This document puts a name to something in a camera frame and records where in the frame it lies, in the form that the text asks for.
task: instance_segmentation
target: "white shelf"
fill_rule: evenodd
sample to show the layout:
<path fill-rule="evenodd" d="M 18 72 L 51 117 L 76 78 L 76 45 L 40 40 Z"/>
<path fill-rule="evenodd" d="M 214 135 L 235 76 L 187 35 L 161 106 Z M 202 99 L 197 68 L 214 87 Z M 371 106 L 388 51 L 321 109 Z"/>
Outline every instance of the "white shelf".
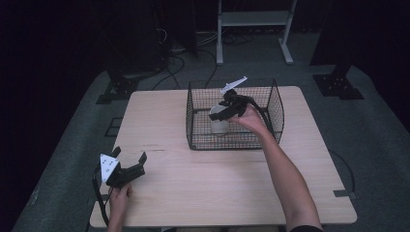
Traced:
<path fill-rule="evenodd" d="M 223 12 L 222 0 L 218 3 L 217 65 L 223 64 L 222 27 L 226 26 L 276 26 L 284 25 L 283 37 L 279 39 L 280 49 L 287 65 L 293 64 L 286 42 L 292 25 L 297 0 L 292 1 L 289 11 L 269 12 Z"/>
<path fill-rule="evenodd" d="M 224 12 L 221 26 L 286 25 L 288 11 L 279 12 Z"/>

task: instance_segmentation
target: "metal rack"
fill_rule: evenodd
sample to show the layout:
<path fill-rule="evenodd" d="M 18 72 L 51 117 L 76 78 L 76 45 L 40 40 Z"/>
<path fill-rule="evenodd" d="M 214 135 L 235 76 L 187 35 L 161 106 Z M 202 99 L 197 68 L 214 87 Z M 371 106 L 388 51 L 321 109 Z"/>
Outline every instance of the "metal rack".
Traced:
<path fill-rule="evenodd" d="M 287 65 L 293 64 L 292 56 L 287 48 L 287 39 L 289 36 L 290 26 L 292 25 L 293 15 L 295 13 L 297 0 L 293 0 L 289 11 L 275 12 L 223 12 L 222 0 L 219 0 L 218 9 L 218 42 L 217 42 L 217 64 L 223 64 L 222 49 L 222 27 L 225 26 L 268 26 L 284 25 L 283 37 L 278 39 L 280 49 L 282 50 Z"/>
<path fill-rule="evenodd" d="M 187 101 L 187 139 L 192 150 L 245 150 L 261 149 L 257 137 L 249 130 L 236 125 L 229 124 L 229 131 L 224 136 L 211 133 L 210 109 L 223 101 L 220 88 L 212 86 L 223 86 L 224 81 L 211 82 L 211 88 L 204 89 L 204 81 L 190 82 Z M 284 112 L 274 79 L 257 79 L 241 88 L 235 88 L 239 95 L 254 98 L 256 103 L 263 109 L 274 128 L 274 136 L 277 141 L 283 131 Z"/>

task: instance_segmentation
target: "table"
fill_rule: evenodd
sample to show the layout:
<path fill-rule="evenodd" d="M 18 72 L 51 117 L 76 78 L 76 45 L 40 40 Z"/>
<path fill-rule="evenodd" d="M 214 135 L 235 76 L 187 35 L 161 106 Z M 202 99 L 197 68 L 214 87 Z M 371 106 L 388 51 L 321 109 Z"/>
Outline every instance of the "table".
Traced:
<path fill-rule="evenodd" d="M 298 87 L 278 87 L 284 108 L 280 146 L 304 175 L 322 223 L 352 223 L 356 212 Z M 285 224 L 262 150 L 192 151 L 186 137 L 187 90 L 135 92 L 115 146 L 123 167 L 143 152 L 146 174 L 132 182 L 125 226 Z M 108 187 L 103 184 L 101 192 Z M 105 227 L 98 204 L 90 217 Z"/>

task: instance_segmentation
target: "wire cage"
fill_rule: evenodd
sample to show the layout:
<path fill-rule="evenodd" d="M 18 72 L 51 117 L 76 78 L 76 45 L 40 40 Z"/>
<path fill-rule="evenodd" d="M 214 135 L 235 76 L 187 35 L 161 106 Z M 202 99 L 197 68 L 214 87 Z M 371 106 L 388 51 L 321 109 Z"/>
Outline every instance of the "wire cage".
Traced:
<path fill-rule="evenodd" d="M 187 139 L 192 150 L 246 150 L 261 149 L 257 137 L 249 130 L 235 123 L 229 123 L 228 133 L 211 132 L 210 110 L 223 101 L 220 92 L 232 80 L 191 81 L 187 100 Z M 263 109 L 274 129 L 274 137 L 280 141 L 284 125 L 283 105 L 274 79 L 249 79 L 235 88 L 238 95 L 254 98 Z"/>

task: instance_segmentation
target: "white tag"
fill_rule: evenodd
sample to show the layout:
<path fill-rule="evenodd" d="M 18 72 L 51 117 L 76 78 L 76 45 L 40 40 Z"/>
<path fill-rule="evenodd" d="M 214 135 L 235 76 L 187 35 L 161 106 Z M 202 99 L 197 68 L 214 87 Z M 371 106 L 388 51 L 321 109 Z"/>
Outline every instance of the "white tag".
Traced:
<path fill-rule="evenodd" d="M 226 83 L 226 86 L 220 90 L 220 92 L 222 94 L 226 93 L 228 90 L 231 90 L 233 88 L 235 88 L 236 86 L 238 86 L 239 84 L 241 84 L 242 82 L 246 81 L 248 78 L 246 76 L 244 76 L 244 78 L 236 80 L 232 83 Z"/>
<path fill-rule="evenodd" d="M 111 176 L 119 161 L 116 158 L 101 154 L 100 162 L 102 166 L 102 182 L 105 183 Z"/>

